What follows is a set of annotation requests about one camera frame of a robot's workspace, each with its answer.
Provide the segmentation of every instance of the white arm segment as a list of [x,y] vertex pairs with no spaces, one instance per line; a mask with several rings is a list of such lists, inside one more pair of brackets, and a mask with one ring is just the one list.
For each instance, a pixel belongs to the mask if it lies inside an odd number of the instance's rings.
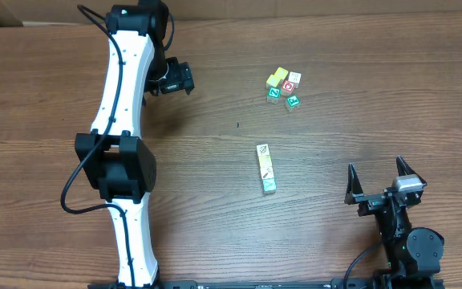
[[[149,232],[148,203],[150,194],[145,193],[140,204],[133,204],[133,200],[126,199],[112,200],[112,204],[118,205],[124,212],[127,212],[126,222],[128,223],[129,245],[135,272],[135,286],[138,288],[151,286],[158,272],[158,261],[156,261],[152,252]],[[112,208],[109,208],[109,210],[115,227],[117,247],[119,248],[119,283],[124,283],[130,287],[132,280],[128,266],[128,256],[126,255],[124,224],[118,210]]]
[[[115,111],[115,123],[111,125],[108,134],[120,136],[122,131],[126,130],[131,133],[131,136],[138,136],[141,139],[140,112],[144,97],[145,78],[154,57],[154,46],[149,35],[140,36],[137,31],[117,31],[113,38],[119,44],[125,64],[119,103]],[[108,125],[108,117],[110,117],[119,80],[119,56],[111,41],[108,40],[108,42],[110,43],[110,59],[103,100],[91,126],[91,131],[97,129],[98,134],[103,134]]]

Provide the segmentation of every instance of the yellow block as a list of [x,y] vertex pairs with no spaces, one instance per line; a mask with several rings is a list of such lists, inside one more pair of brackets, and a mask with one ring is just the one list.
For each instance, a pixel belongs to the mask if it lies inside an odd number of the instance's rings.
[[288,76],[288,71],[285,68],[280,67],[274,76],[277,76],[281,80],[285,80],[285,78]]
[[266,81],[266,88],[276,88],[280,82],[281,79],[279,77],[270,75],[269,79]]
[[260,168],[272,168],[270,156],[261,156],[258,159],[260,160]]

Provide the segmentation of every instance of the stack of blocks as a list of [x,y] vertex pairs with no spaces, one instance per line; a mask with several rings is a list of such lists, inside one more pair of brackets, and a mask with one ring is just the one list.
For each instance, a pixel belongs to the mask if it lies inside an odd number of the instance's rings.
[[266,81],[266,88],[269,92],[266,94],[266,101],[276,104],[279,97],[286,96],[285,106],[289,112],[292,112],[301,106],[301,100],[292,95],[294,90],[301,83],[301,74],[297,72],[288,72],[280,67],[275,74],[270,75]]
[[272,159],[270,159],[269,146],[260,144],[256,146],[257,159],[260,162],[260,174],[263,181],[264,193],[276,192],[276,181],[274,179],[274,169],[272,169]]

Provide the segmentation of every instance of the row of blocks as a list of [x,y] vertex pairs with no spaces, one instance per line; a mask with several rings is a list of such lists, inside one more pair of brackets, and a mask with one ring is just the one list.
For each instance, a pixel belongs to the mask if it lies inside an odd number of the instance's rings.
[[297,72],[290,72],[282,67],[278,68],[274,75],[270,75],[266,81],[266,88],[269,92],[266,94],[266,101],[276,104],[279,101],[280,96],[286,96],[285,106],[289,112],[297,109],[301,105],[301,100],[296,96],[292,95],[295,88],[301,82],[301,74]]
[[272,159],[268,144],[260,144],[256,146],[257,159],[260,162],[260,174],[263,181],[264,193],[276,192],[276,180],[274,179],[274,169],[272,168]]

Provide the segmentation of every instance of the wooden table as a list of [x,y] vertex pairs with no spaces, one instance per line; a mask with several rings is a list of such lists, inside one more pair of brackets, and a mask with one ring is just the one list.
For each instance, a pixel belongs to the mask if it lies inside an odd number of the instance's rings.
[[[343,204],[347,164],[380,193],[401,154],[429,183],[411,222],[446,238],[438,277],[462,287],[462,13],[177,22],[167,55],[190,63],[196,89],[148,96],[143,111],[164,279],[341,277],[379,240],[374,218]],[[302,73],[296,112],[265,101],[279,66]],[[108,212],[73,216],[59,204],[106,70],[94,26],[0,29],[0,287],[116,278]],[[261,193],[262,143],[278,180],[271,196]],[[67,201],[102,202],[84,175]],[[384,267],[380,250],[353,275]]]

